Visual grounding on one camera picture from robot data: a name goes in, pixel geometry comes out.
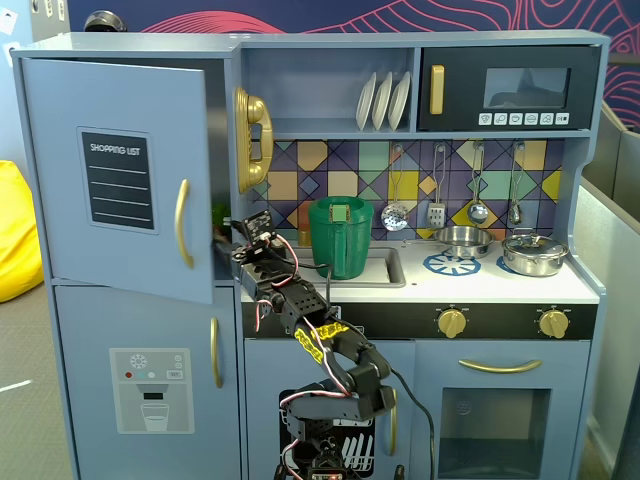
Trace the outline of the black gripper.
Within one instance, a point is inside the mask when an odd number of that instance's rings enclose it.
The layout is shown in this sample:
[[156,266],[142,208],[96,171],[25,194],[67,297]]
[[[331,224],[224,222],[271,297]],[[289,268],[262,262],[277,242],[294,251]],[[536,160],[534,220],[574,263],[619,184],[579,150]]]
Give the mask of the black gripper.
[[[224,235],[245,234],[244,224],[231,217],[222,222]],[[280,295],[286,300],[300,299],[299,276],[294,265],[269,247],[256,249],[221,240],[213,242],[213,249],[224,261],[233,260],[233,277],[245,288],[252,300],[271,299]]]

